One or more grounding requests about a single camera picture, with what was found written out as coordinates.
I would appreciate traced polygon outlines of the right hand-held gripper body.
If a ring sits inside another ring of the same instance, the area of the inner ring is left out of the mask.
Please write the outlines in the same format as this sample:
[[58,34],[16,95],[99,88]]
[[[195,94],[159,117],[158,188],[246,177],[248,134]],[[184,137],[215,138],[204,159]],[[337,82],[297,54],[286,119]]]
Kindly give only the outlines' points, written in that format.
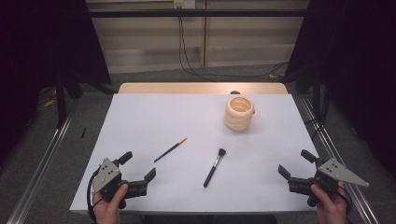
[[329,197],[338,192],[340,181],[366,188],[370,186],[367,181],[348,170],[336,159],[324,161],[320,158],[309,158],[306,160],[315,164],[317,170],[314,176],[304,179],[288,174],[288,185],[290,192],[306,195],[307,204],[311,207],[315,207],[319,202],[319,198],[311,190],[312,185],[320,187]]

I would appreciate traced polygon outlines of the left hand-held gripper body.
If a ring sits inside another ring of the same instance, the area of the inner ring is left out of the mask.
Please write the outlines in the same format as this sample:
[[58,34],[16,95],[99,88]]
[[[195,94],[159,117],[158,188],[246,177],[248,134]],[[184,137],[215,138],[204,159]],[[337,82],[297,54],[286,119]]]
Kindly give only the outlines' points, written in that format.
[[95,172],[95,181],[92,183],[92,195],[100,193],[100,201],[111,202],[116,192],[122,185],[127,185],[126,194],[120,200],[118,208],[126,207],[126,200],[141,196],[146,196],[148,191],[149,176],[146,175],[143,180],[129,182],[121,177],[120,166],[127,162],[128,159],[119,158],[111,161],[104,158],[102,164]]

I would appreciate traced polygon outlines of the black makeup brush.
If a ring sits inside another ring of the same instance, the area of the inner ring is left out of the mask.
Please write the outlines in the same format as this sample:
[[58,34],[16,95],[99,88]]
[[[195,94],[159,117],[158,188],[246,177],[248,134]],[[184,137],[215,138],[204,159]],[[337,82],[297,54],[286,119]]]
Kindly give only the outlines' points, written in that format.
[[208,184],[210,183],[210,180],[211,180],[213,174],[215,173],[215,171],[216,171],[216,169],[217,169],[217,166],[219,165],[220,160],[222,159],[222,157],[223,157],[225,154],[226,154],[226,150],[225,150],[224,148],[220,148],[220,149],[219,149],[219,152],[218,152],[218,156],[217,156],[217,158],[215,159],[215,162],[214,162],[213,166],[211,167],[211,169],[210,169],[210,171],[209,171],[209,173],[208,173],[208,175],[207,175],[207,177],[206,177],[206,179],[205,179],[205,182],[204,182],[204,187],[205,187],[205,188],[206,188],[206,187],[208,186]]

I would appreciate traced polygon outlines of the beige ribbed holder cup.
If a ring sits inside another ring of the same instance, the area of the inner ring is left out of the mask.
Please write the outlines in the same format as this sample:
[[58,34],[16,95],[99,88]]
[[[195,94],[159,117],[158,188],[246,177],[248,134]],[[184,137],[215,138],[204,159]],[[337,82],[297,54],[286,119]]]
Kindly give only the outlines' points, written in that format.
[[241,132],[249,127],[254,114],[254,104],[248,98],[237,96],[225,106],[224,124],[233,131]]

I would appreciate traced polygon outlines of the person's left hand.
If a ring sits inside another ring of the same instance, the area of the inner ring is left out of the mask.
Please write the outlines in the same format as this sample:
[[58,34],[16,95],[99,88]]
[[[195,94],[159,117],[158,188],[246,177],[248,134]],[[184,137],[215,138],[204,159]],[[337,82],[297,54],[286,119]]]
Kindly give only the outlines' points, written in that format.
[[101,193],[97,193],[93,196],[93,211],[98,224],[120,224],[119,204],[124,198],[127,190],[128,186],[126,184],[120,186],[109,203],[103,200]]

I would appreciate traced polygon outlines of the person's right hand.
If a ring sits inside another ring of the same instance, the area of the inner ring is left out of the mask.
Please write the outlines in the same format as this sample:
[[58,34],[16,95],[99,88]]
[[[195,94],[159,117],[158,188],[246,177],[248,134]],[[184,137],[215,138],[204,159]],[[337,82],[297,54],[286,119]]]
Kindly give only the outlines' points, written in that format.
[[313,184],[312,192],[320,199],[317,204],[317,215],[319,224],[347,224],[347,196],[344,183],[338,183],[338,193],[329,197],[319,186]]

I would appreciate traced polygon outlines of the white table sheet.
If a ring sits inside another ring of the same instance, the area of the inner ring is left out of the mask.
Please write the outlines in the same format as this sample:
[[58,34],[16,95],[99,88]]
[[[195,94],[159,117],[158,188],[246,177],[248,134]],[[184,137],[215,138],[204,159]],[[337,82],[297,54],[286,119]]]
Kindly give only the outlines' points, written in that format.
[[[117,94],[87,165],[90,177],[104,158],[127,151],[124,179],[138,180],[152,168],[155,178],[144,197],[128,201],[129,212],[153,214],[279,213],[308,210],[304,195],[291,193],[278,165],[292,175],[314,175],[301,156],[316,149],[289,94],[251,94],[255,114],[235,132],[224,124],[228,94]],[[188,139],[162,159],[181,139]],[[226,150],[205,188],[205,179]]]

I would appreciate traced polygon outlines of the black metal stand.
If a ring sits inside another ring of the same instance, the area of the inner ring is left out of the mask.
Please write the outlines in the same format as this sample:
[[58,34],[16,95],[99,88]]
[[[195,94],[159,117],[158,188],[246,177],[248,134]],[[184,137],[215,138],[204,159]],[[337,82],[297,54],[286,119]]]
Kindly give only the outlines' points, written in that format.
[[61,128],[66,120],[66,104],[64,99],[64,85],[62,77],[56,76],[56,100],[58,106],[58,124],[57,127]]
[[320,73],[318,68],[315,69],[315,80],[313,85],[313,109],[315,119],[320,120]]

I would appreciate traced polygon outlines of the black curtain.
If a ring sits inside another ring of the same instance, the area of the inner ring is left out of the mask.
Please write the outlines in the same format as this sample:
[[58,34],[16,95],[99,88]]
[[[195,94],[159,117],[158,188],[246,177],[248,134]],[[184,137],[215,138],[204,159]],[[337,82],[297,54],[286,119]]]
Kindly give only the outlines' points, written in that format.
[[58,81],[111,82],[86,0],[0,0],[0,164]]
[[396,178],[396,0],[309,0],[286,80],[316,79]]

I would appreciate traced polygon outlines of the black horizontal bar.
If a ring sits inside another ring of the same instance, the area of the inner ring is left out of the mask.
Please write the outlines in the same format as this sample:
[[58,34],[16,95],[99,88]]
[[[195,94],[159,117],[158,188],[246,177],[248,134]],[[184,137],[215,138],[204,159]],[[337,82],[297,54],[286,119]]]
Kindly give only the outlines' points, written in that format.
[[145,18],[145,17],[304,17],[306,9],[92,9],[93,18]]

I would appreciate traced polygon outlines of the aluminium rail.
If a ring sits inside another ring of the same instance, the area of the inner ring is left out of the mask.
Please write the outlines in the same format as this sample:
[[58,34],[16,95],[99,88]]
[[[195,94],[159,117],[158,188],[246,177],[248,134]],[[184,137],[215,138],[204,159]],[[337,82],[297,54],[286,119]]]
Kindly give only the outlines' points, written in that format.
[[[308,123],[314,127],[314,134],[318,137],[321,144],[324,146],[324,149],[326,150],[328,156],[332,159],[336,159],[344,166],[346,166],[341,154],[339,153],[333,140],[329,136],[324,124],[317,122],[314,115],[314,108],[312,103],[307,97],[302,97],[299,100],[299,103],[304,108],[304,113],[308,116]],[[361,216],[362,222],[364,224],[379,224],[378,219],[375,217],[375,214],[370,207],[369,202],[361,191],[361,187],[350,183],[345,183],[345,187],[347,192],[351,196],[354,207]]]
[[7,224],[23,224],[35,200],[37,193],[43,183],[44,177],[47,174],[50,164],[52,163],[63,139],[68,130],[70,122],[77,110],[78,101],[74,101],[66,109],[66,116],[60,127],[56,129],[51,138],[49,145],[41,159],[38,167],[35,169],[34,175],[29,181],[25,191],[19,198],[13,212],[11,213]]

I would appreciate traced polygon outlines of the white wall socket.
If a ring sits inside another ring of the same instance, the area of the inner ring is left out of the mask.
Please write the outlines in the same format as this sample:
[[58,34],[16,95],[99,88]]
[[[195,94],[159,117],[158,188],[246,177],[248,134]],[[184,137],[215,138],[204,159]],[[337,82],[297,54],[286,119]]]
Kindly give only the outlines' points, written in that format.
[[175,9],[195,9],[195,0],[174,0]]

